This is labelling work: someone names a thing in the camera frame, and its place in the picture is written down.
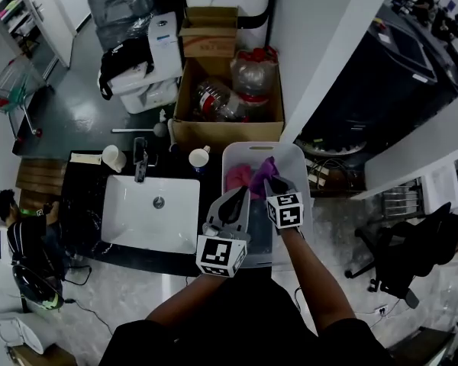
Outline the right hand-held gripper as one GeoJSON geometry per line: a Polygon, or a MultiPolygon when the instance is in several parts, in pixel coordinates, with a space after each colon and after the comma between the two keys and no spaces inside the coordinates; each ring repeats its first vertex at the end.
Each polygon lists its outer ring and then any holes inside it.
{"type": "Polygon", "coordinates": [[[279,175],[263,181],[269,219],[276,229],[282,230],[303,224],[304,204],[302,194],[295,184],[279,175]]]}

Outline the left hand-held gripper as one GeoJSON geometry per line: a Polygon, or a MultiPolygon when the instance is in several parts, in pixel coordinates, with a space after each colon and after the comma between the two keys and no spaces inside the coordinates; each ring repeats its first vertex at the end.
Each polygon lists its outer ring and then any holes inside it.
{"type": "Polygon", "coordinates": [[[195,263],[202,274],[232,278],[247,256],[250,190],[247,186],[222,194],[208,211],[198,235],[195,263]]]}

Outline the purple cloth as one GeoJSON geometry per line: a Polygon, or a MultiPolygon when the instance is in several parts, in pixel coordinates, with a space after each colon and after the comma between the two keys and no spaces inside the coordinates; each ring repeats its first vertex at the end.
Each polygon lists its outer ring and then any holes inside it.
{"type": "Polygon", "coordinates": [[[251,193],[251,198],[256,199],[265,199],[266,192],[264,188],[264,181],[271,180],[273,176],[278,176],[279,171],[275,164],[275,159],[273,156],[266,158],[258,170],[250,179],[249,189],[251,193]]]}

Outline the translucent plastic bin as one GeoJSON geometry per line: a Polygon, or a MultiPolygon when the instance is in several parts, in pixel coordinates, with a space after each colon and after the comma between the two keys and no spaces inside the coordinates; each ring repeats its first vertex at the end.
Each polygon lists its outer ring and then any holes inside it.
{"type": "MultiPolygon", "coordinates": [[[[222,191],[231,188],[227,185],[227,174],[240,165],[248,165],[252,175],[256,174],[264,160],[274,158],[279,176],[290,182],[290,191],[297,194],[302,205],[301,221],[297,227],[303,237],[310,238],[313,231],[312,204],[308,185],[305,157],[301,149],[293,143],[238,142],[232,143],[222,154],[222,191]]],[[[267,202],[258,197],[250,202],[248,231],[248,253],[241,267],[275,267],[289,270],[291,261],[275,224],[268,216],[267,202]]]]}

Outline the pink cloth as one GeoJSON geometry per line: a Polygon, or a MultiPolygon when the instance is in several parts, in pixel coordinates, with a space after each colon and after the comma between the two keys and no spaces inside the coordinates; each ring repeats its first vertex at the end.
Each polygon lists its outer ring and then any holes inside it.
{"type": "Polygon", "coordinates": [[[251,178],[252,170],[248,164],[236,165],[230,168],[225,176],[225,191],[249,187],[251,178]]]}

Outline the person's right forearm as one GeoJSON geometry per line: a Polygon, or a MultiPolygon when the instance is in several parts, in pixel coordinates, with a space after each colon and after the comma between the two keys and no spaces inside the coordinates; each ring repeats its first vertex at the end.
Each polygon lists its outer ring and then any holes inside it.
{"type": "Polygon", "coordinates": [[[295,228],[280,231],[318,334],[343,319],[356,317],[333,275],[295,228]]]}

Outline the person's left forearm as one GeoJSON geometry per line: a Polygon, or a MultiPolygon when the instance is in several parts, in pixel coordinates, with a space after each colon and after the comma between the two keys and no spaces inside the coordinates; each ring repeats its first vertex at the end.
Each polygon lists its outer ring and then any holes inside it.
{"type": "Polygon", "coordinates": [[[196,313],[226,280],[226,277],[201,274],[192,283],[156,307],[146,320],[169,329],[178,328],[196,313]]]}

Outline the large cardboard box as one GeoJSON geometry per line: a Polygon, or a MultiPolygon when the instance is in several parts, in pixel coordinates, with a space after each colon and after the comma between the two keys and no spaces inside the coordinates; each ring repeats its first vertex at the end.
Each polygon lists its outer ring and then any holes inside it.
{"type": "Polygon", "coordinates": [[[175,138],[182,150],[210,146],[213,151],[220,153],[236,142],[279,140],[284,122],[279,64],[267,103],[251,106],[241,100],[246,111],[243,122],[206,122],[196,115],[193,95],[199,82],[215,77],[233,90],[230,68],[233,58],[186,60],[173,115],[175,138]]]}

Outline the small cardboard box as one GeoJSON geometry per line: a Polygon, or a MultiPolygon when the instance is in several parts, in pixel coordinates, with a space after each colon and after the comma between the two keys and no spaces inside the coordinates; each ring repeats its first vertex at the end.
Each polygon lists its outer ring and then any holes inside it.
{"type": "Polygon", "coordinates": [[[187,7],[179,37],[185,58],[232,58],[237,38],[236,8],[187,7]]]}

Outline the flat brown cardboard box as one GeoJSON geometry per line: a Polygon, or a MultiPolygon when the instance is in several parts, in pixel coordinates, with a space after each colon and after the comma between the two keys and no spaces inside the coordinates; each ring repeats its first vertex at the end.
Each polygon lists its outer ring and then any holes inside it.
{"type": "Polygon", "coordinates": [[[26,345],[12,347],[11,352],[19,366],[78,366],[74,356],[57,345],[51,345],[42,355],[26,345]]]}

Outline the brown round tub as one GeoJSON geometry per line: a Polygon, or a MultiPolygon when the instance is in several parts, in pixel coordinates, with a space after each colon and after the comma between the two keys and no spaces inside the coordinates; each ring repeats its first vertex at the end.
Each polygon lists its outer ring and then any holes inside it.
{"type": "Polygon", "coordinates": [[[341,159],[306,159],[312,197],[352,197],[366,190],[364,174],[341,159]]]}

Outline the white cup blue print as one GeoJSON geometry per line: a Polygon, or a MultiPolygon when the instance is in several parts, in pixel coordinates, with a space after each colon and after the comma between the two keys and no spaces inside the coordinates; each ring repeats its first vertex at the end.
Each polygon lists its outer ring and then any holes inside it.
{"type": "Polygon", "coordinates": [[[189,153],[189,164],[198,174],[203,174],[210,159],[210,146],[194,149],[189,153]]]}

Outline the white sink basin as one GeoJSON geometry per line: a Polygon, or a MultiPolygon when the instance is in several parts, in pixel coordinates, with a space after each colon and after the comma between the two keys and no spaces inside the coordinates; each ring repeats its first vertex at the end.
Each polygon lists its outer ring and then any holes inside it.
{"type": "Polygon", "coordinates": [[[115,245],[159,252],[195,253],[200,182],[132,176],[107,179],[101,238],[115,245]]]}

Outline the white plastic tube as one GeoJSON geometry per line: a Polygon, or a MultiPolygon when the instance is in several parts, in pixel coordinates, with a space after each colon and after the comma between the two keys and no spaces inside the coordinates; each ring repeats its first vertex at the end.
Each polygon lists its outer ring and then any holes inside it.
{"type": "Polygon", "coordinates": [[[176,138],[175,138],[175,133],[174,133],[174,129],[173,129],[173,119],[172,118],[170,118],[167,121],[167,128],[168,128],[168,131],[169,131],[169,139],[170,139],[169,151],[171,153],[176,153],[179,150],[179,148],[178,148],[178,144],[177,144],[176,138]]]}

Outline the chrome faucet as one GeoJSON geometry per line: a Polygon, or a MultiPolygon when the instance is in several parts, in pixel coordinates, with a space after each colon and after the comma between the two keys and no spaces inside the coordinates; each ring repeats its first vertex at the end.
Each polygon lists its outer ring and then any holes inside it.
{"type": "Polygon", "coordinates": [[[155,168],[159,156],[149,151],[147,141],[144,137],[134,139],[133,164],[135,165],[134,181],[138,184],[144,183],[146,172],[149,168],[155,168]]]}

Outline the clear bottle red label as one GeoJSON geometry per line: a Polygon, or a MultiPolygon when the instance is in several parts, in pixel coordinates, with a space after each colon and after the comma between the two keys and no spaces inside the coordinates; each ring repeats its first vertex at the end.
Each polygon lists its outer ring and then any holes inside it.
{"type": "Polygon", "coordinates": [[[206,122],[243,122],[246,118],[240,97],[215,77],[197,84],[193,104],[196,115],[206,122]]]}

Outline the toilet brush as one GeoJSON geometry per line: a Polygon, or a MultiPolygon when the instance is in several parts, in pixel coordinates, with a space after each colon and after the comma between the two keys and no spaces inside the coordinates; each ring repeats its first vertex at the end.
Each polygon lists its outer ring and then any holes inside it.
{"type": "Polygon", "coordinates": [[[152,128],[114,128],[111,133],[153,133],[157,137],[164,137],[168,134],[168,127],[163,122],[158,122],[152,128]]]}

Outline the clear bottle red cap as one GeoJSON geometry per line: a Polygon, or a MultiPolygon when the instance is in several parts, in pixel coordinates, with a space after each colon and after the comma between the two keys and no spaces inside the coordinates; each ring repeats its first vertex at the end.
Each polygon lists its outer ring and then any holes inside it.
{"type": "Polygon", "coordinates": [[[248,105],[267,103],[278,64],[278,53],[272,47],[238,50],[230,63],[234,92],[248,105]]]}

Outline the person's black shirt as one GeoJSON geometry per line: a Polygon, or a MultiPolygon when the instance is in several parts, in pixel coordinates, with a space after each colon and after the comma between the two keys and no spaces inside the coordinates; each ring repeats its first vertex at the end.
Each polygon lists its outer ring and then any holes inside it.
{"type": "Polygon", "coordinates": [[[226,280],[185,322],[120,325],[98,366],[396,366],[360,319],[314,334],[273,279],[226,280]]]}

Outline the white mug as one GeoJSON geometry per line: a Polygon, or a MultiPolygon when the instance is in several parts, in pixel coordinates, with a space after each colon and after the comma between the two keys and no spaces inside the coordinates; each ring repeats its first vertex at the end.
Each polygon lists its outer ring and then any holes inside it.
{"type": "Polygon", "coordinates": [[[127,158],[116,145],[109,145],[102,151],[102,161],[115,172],[121,173],[126,166],[127,158]]]}

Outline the black cabinet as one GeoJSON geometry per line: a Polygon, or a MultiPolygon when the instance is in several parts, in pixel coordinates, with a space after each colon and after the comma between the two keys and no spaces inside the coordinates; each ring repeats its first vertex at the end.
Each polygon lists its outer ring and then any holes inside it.
{"type": "Polygon", "coordinates": [[[380,153],[458,98],[458,68],[409,15],[382,6],[298,141],[319,156],[380,153]]]}

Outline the black office chair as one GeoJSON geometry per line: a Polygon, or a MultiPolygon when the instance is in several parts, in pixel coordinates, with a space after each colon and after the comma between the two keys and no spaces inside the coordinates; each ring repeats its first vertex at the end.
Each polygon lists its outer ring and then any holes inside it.
{"type": "Polygon", "coordinates": [[[407,221],[372,232],[368,226],[355,230],[372,254],[372,261],[359,271],[346,270],[346,278],[354,279],[371,269],[369,292],[383,291],[414,309],[419,304],[410,285],[416,277],[427,277],[435,265],[450,262],[458,250],[458,214],[447,202],[427,215],[419,224],[407,221]]]}

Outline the beige flat packet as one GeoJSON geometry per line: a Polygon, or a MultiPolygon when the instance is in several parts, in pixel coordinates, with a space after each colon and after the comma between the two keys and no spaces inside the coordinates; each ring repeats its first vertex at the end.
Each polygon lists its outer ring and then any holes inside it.
{"type": "Polygon", "coordinates": [[[73,152],[70,156],[69,161],[73,163],[79,163],[79,164],[101,165],[102,155],[73,152]]]}

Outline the white tank toilet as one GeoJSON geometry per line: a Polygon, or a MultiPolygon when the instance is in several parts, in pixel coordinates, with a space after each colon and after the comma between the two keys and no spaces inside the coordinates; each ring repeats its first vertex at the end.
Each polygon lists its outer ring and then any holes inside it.
{"type": "Polygon", "coordinates": [[[177,37],[176,14],[171,11],[150,21],[147,37],[154,70],[144,75],[147,63],[137,65],[108,82],[113,96],[130,114],[172,104],[178,95],[178,79],[182,76],[182,60],[177,37]]]}

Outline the black bag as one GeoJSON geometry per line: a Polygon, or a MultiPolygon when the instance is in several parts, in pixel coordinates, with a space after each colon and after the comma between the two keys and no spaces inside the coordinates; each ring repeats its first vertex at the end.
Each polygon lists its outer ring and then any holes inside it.
{"type": "Polygon", "coordinates": [[[98,85],[102,97],[109,101],[113,92],[108,82],[123,72],[143,63],[147,63],[144,75],[154,70],[148,37],[129,38],[102,56],[98,85]]]}

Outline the wooden steps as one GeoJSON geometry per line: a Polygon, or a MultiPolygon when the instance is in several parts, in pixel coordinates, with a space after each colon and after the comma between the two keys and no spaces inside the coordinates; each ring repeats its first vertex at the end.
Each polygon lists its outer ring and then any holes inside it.
{"type": "Polygon", "coordinates": [[[39,210],[45,204],[61,201],[66,165],[56,159],[22,159],[15,183],[21,192],[19,206],[39,210]]]}

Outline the black helmet green trim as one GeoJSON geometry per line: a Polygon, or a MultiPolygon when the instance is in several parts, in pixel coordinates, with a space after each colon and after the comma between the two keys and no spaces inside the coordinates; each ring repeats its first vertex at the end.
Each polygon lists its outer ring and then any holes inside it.
{"type": "Polygon", "coordinates": [[[44,278],[24,265],[13,265],[12,273],[26,300],[45,310],[58,310],[64,305],[63,286],[56,277],[44,278]]]}

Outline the plastic-wrapped grey appliance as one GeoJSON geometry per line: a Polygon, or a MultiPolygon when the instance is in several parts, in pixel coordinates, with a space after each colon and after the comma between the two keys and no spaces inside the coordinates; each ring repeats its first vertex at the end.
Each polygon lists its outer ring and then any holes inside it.
{"type": "Polygon", "coordinates": [[[147,36],[153,0],[87,0],[95,32],[106,52],[128,39],[147,36]]]}

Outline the white door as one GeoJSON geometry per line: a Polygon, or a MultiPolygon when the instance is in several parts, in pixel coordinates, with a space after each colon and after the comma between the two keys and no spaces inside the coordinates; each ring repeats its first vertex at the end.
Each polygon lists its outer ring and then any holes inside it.
{"type": "Polygon", "coordinates": [[[50,48],[62,65],[68,69],[74,36],[56,0],[24,1],[50,48]]]}

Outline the red-handled shopping cart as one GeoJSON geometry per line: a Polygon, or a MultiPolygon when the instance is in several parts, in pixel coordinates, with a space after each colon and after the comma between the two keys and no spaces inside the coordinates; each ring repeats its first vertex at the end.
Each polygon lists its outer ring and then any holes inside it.
{"type": "Polygon", "coordinates": [[[17,56],[11,60],[0,73],[0,113],[8,118],[14,139],[18,142],[22,138],[18,134],[19,124],[15,123],[13,113],[20,109],[31,133],[41,138],[43,131],[34,127],[27,106],[32,97],[42,88],[50,84],[39,75],[31,61],[25,56],[17,56]]]}

